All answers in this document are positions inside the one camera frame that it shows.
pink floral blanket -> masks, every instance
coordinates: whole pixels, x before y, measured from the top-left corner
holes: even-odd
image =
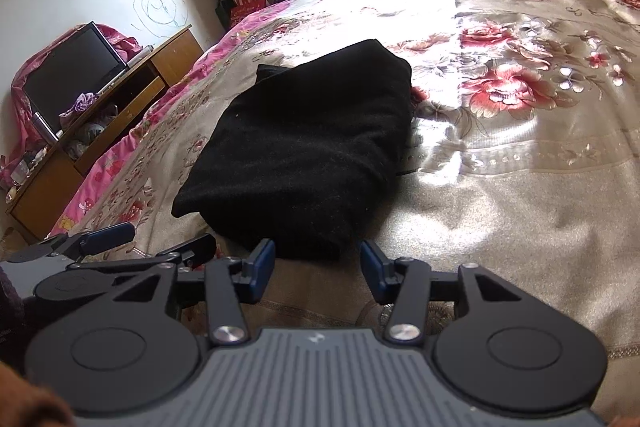
[[[267,8],[98,161],[54,232],[130,221],[135,241],[101,256],[121,259],[206,230],[199,215],[173,218],[172,201],[258,63],[295,66],[370,38],[412,65],[422,96],[398,190],[369,237],[434,269],[481,263],[591,328],[609,349],[612,375],[597,410],[640,414],[640,0]],[[377,323],[382,312],[354,255],[337,267],[278,261],[251,311],[259,323],[307,326]]]

black cloth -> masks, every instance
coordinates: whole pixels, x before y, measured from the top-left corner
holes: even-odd
[[[281,257],[335,258],[382,201],[412,118],[411,67],[368,40],[295,68],[260,65],[175,197],[175,217]]]

cabinet door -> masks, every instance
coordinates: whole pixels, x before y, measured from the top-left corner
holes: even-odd
[[[202,48],[191,31],[186,31],[169,42],[151,58],[166,85],[171,87],[180,82],[183,76],[202,56]]]
[[[12,216],[38,239],[53,228],[82,183],[82,176],[62,151],[55,151],[21,195]]]

black monitor screen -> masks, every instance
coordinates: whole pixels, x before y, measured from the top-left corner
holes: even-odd
[[[54,132],[59,115],[71,108],[81,93],[98,93],[127,67],[94,23],[56,46],[24,84],[32,111],[38,111]]]

tv stand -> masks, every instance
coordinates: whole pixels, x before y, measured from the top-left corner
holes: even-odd
[[[190,28],[191,25],[176,33],[117,77],[59,142],[50,147],[7,206],[6,213],[18,222],[21,232],[28,232],[37,240],[44,239],[96,160],[140,122],[153,102],[189,72],[203,53]],[[117,117],[82,156],[73,161],[65,147],[78,129],[109,103],[118,106]]]

